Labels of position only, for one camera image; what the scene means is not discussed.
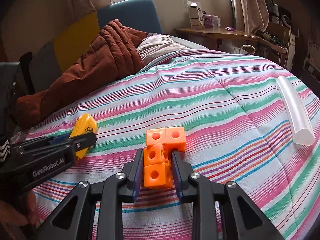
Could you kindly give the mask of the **person's left hand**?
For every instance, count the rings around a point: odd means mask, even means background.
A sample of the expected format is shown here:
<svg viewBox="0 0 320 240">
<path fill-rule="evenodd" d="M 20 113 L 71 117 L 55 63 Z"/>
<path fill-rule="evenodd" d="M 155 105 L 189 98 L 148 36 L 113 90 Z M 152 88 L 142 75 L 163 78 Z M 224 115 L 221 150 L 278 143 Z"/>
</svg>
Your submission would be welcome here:
<svg viewBox="0 0 320 240">
<path fill-rule="evenodd" d="M 36 196 L 33 191 L 22 198 L 22 206 L 26 208 L 24 214 L 17 211 L 12 205 L 1 200 L 1 239 L 25 239 L 20 226 L 32 225 L 38 228 L 40 225 L 39 212 L 36 204 Z"/>
</svg>

